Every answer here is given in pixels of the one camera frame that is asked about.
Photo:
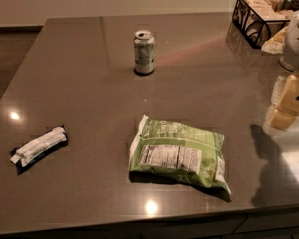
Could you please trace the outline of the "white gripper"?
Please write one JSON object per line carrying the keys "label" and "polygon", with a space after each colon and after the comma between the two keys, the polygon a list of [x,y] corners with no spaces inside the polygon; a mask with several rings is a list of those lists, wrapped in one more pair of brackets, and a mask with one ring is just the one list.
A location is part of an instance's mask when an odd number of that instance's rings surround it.
{"label": "white gripper", "polygon": [[[291,72],[299,70],[299,11],[295,12],[286,29],[280,64]],[[279,110],[274,106],[269,107],[266,124],[286,131],[298,119],[296,115],[299,115],[299,76],[279,77],[279,80],[282,84],[277,103]]]}

